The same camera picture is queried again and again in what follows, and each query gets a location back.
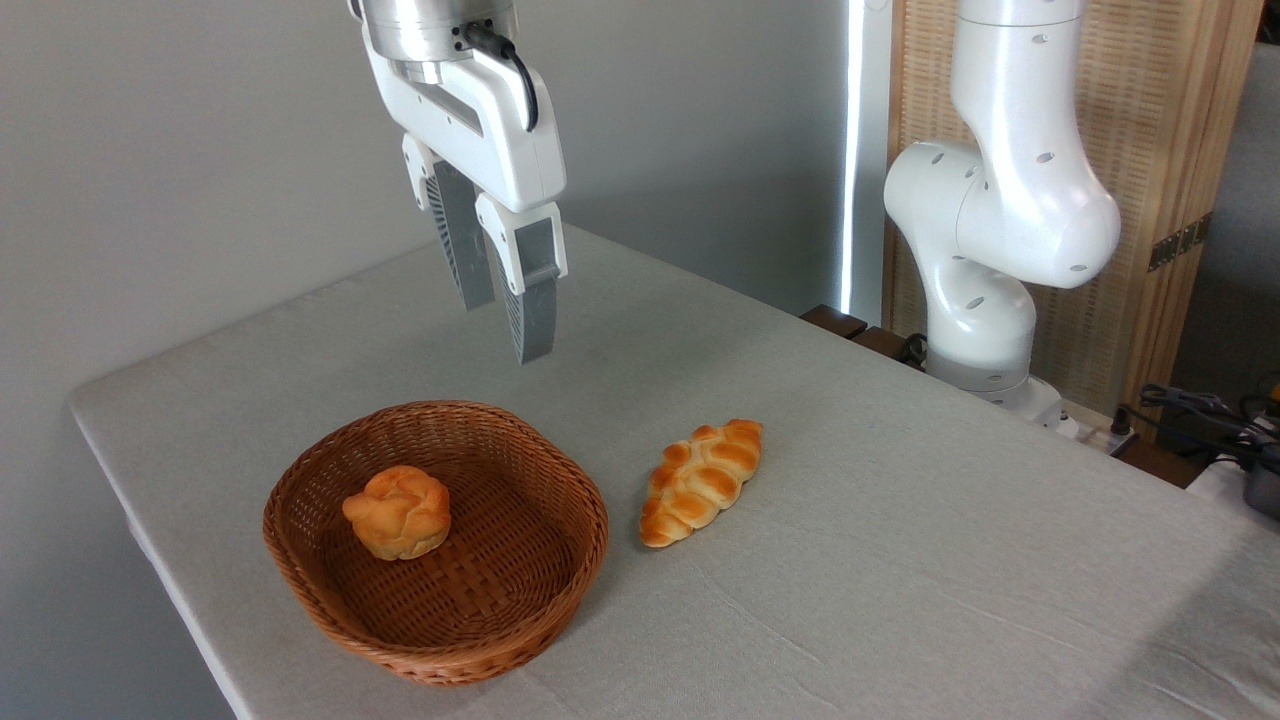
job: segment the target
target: braided bread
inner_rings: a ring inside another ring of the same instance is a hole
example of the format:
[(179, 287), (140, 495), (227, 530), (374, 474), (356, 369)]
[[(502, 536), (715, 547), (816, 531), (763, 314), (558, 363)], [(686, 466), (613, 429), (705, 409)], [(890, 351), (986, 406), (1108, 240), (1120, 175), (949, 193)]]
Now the braided bread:
[(667, 547), (733, 505), (760, 461), (763, 429), (753, 420), (730, 420), (722, 428), (703, 425), (687, 441), (663, 450), (640, 512), (640, 542)]

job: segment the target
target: woven panel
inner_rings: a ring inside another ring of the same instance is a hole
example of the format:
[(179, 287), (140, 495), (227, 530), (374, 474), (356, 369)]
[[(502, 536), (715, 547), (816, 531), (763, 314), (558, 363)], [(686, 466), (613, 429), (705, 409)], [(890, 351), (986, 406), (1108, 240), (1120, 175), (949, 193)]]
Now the woven panel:
[[(1076, 114), (1091, 163), (1120, 205), (1123, 233), (1111, 263), (1089, 284), (1029, 287), (1039, 314), (1032, 370), (1068, 398), (1101, 411), (1114, 407), (1125, 378), (1151, 246), (1164, 237), (1157, 224), (1176, 222), (1167, 213), (1161, 218), (1161, 209), (1169, 202), (1167, 178), (1180, 172), (1171, 167), (1170, 145), (1185, 129), (1192, 59), (1206, 53), (1192, 41), (1203, 29), (1204, 6), (1096, 0), (1085, 15)], [(972, 141), (950, 100), (955, 17), (954, 0), (902, 3), (895, 152), (919, 140)], [(890, 327), (899, 334), (923, 332), (919, 273), (906, 243), (896, 237), (891, 245)]]

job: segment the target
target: wooden block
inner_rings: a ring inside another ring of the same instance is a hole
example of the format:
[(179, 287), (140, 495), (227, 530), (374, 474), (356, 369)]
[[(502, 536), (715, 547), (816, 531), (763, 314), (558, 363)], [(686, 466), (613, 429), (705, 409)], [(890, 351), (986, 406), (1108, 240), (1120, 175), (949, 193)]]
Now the wooden block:
[(845, 340), (852, 340), (855, 336), (867, 329), (867, 323), (859, 320), (852, 315), (845, 315), (840, 310), (829, 305), (818, 305), (813, 310), (809, 310), (800, 319), (818, 325), (819, 328), (833, 332)]
[(899, 354), (902, 352), (902, 346), (906, 345), (906, 338), (899, 337), (884, 328), (868, 328), (855, 337), (854, 342), (896, 360)]

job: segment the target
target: light strip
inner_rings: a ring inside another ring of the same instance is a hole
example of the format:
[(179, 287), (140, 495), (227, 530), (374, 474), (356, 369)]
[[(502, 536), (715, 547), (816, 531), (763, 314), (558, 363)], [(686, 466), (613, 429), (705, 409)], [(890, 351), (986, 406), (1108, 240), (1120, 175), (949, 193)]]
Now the light strip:
[(863, 95), (863, 0), (849, 0), (849, 108), (845, 124), (845, 220), (841, 228), (840, 311), (854, 302), (854, 183), (858, 176), (858, 129)]

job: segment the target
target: wicker basket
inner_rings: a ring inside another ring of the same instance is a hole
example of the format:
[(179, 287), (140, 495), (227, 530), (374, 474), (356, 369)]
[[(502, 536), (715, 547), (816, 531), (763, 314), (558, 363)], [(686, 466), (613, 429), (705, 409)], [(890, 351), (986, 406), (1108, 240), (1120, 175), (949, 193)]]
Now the wicker basket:
[[(342, 515), (374, 474), (413, 465), (449, 488), (439, 548), (375, 559)], [(419, 683), (513, 670), (563, 632), (595, 579), (608, 518), (590, 478), (515, 415), (475, 402), (388, 407), (302, 454), (262, 534), (312, 620), (344, 648)]]

